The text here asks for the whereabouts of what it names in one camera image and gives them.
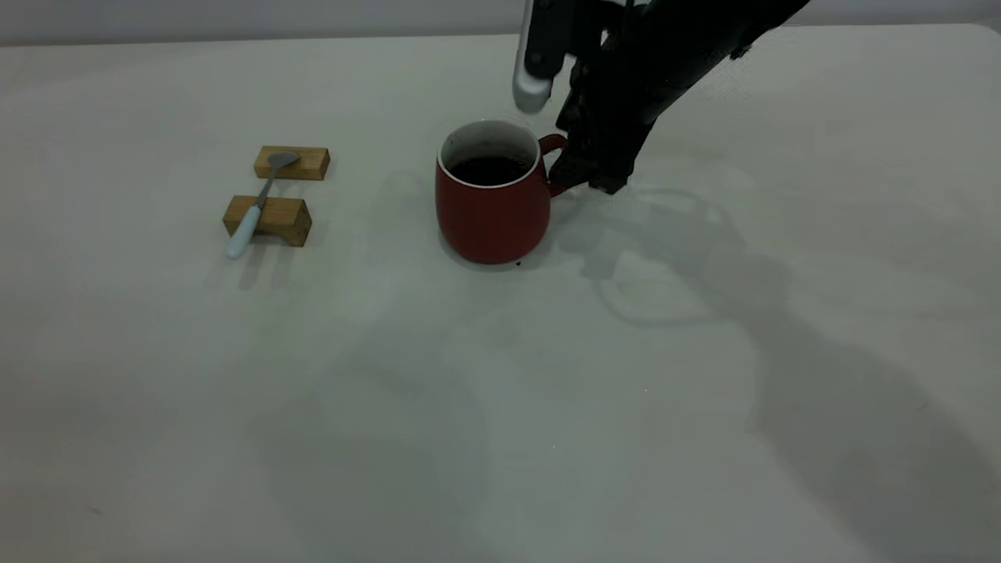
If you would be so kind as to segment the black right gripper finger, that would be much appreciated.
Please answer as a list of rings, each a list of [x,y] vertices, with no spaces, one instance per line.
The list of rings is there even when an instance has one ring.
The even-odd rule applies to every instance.
[[[615,195],[625,188],[635,170],[637,151],[591,150],[591,172],[587,184],[605,195]]]
[[[561,150],[558,159],[548,168],[548,195],[561,195],[566,190],[589,183],[595,174],[596,164],[589,151],[568,145]]]

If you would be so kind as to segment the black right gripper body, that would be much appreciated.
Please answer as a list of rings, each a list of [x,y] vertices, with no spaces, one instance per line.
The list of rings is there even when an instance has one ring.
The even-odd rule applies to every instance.
[[[558,129],[591,153],[638,153],[662,111],[739,46],[750,1],[605,5],[607,37],[572,68]]]

